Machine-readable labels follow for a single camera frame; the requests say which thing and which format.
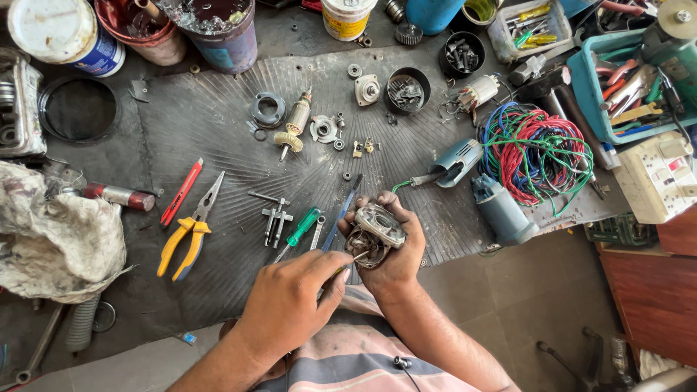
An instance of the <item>yellow pliers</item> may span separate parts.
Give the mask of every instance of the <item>yellow pliers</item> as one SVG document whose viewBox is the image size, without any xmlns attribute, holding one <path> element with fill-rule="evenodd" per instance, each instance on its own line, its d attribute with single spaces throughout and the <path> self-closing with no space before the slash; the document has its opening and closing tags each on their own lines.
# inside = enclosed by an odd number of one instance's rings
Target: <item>yellow pliers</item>
<svg viewBox="0 0 697 392">
<path fill-rule="evenodd" d="M 184 257 L 184 261 L 181 262 L 179 269 L 175 272 L 174 276 L 172 276 L 172 282 L 179 282 L 184 279 L 196 262 L 196 259 L 199 258 L 201 247 L 204 244 L 204 234 L 210 233 L 208 223 L 206 223 L 206 217 L 208 217 L 208 212 L 215 202 L 224 175 L 225 172 L 220 173 L 213 186 L 210 187 L 204 198 L 199 202 L 199 206 L 196 208 L 193 215 L 177 220 L 181 226 L 169 237 L 169 240 L 167 240 L 167 243 L 162 249 L 162 259 L 160 260 L 160 268 L 158 268 L 158 276 L 164 275 L 169 260 L 172 257 L 172 253 L 174 253 L 174 248 L 176 248 L 179 241 L 181 241 L 188 232 L 192 231 L 192 229 L 194 234 L 191 238 L 191 248 L 189 248 L 189 252 L 186 254 L 186 257 Z"/>
</svg>

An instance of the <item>plastic gear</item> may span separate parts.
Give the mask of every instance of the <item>plastic gear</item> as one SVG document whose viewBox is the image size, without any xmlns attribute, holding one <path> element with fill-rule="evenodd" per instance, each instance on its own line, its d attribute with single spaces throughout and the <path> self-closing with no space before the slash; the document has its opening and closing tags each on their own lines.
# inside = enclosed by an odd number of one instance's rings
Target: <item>plastic gear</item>
<svg viewBox="0 0 697 392">
<path fill-rule="evenodd" d="M 302 151 L 302 140 L 298 139 L 298 137 L 292 133 L 276 132 L 276 134 L 273 135 L 273 141 L 279 146 L 288 144 L 291 147 L 291 151 L 294 153 Z"/>
<path fill-rule="evenodd" d="M 423 36 L 424 31 L 419 26 L 409 22 L 400 24 L 395 31 L 395 38 L 405 45 L 416 45 L 421 42 Z"/>
</svg>

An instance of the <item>wooden cabinet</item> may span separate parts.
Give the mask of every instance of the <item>wooden cabinet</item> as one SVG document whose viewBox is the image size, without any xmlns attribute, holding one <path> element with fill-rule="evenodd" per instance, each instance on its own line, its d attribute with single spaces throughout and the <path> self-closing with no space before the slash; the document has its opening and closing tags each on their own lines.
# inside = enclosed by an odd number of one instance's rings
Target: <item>wooden cabinet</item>
<svg viewBox="0 0 697 392">
<path fill-rule="evenodd" d="M 697 205 L 656 228 L 665 252 L 697 256 Z"/>
<path fill-rule="evenodd" d="M 601 252 L 627 342 L 697 367 L 697 259 Z"/>
</svg>

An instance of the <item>tiled floor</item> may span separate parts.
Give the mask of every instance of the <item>tiled floor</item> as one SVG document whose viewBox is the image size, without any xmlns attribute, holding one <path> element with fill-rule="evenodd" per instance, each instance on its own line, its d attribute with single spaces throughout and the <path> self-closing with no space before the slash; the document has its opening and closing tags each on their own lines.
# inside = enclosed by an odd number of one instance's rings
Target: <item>tiled floor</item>
<svg viewBox="0 0 697 392">
<path fill-rule="evenodd" d="M 597 253 L 582 227 L 558 231 L 494 257 L 473 255 L 419 272 L 419 281 L 461 329 L 484 345 L 525 392 L 568 392 L 573 380 L 538 340 L 585 369 L 588 325 L 608 341 L 618 316 Z M 45 375 L 22 392 L 162 392 L 216 342 L 220 325 L 192 334 L 195 346 L 168 338 L 111 358 Z"/>
</svg>

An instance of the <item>striped shirt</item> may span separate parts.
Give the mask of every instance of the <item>striped shirt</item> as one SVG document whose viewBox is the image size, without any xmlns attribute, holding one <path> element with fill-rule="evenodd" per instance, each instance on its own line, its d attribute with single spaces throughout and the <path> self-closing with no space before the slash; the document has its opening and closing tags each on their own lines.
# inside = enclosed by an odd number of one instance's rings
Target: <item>striped shirt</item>
<svg viewBox="0 0 697 392">
<path fill-rule="evenodd" d="M 346 286 L 329 322 L 310 340 L 278 361 L 252 388 L 258 392 L 416 391 L 394 357 L 411 360 L 407 371 L 422 392 L 479 392 L 414 354 L 397 337 L 364 286 Z"/>
</svg>

